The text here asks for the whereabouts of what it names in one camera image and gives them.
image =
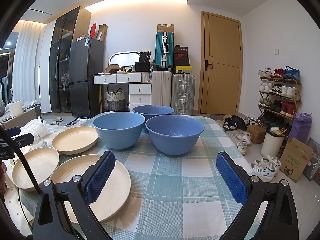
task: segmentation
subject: refrigerator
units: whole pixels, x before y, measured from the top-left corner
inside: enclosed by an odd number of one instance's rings
[[[99,88],[93,84],[93,75],[103,68],[104,43],[85,38],[71,44],[69,90],[74,117],[93,117],[100,112]]]

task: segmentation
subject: black and white rug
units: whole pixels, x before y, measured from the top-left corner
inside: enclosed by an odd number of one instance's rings
[[[78,116],[74,121],[68,123],[67,127],[77,127],[83,123],[85,123],[86,121],[90,120],[91,117],[85,117],[85,116]]]

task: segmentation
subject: blue rubber pad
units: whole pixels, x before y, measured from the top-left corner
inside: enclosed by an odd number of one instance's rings
[[[91,176],[84,188],[84,201],[87,205],[97,201],[115,165],[116,157],[110,152],[96,169],[96,172]]]
[[[247,188],[242,179],[222,154],[217,155],[216,165],[235,201],[244,205],[248,196]]]

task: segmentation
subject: blue bowl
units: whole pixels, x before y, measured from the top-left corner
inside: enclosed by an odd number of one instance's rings
[[[93,126],[106,146],[122,150],[138,141],[144,121],[141,114],[114,112],[99,116],[93,121]]]
[[[155,147],[169,155],[181,155],[196,144],[204,125],[184,115],[158,115],[146,121],[151,140]]]
[[[147,121],[151,117],[154,117],[157,115],[172,114],[174,112],[174,109],[168,106],[147,105],[147,106],[136,106],[134,109],[132,109],[132,111],[138,114],[142,114]],[[146,123],[144,122],[142,128],[144,130],[147,130],[145,124]]]

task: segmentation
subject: toilet paper roll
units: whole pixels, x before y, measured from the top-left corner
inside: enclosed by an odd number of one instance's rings
[[[12,117],[22,114],[23,111],[21,101],[9,104],[9,112]]]

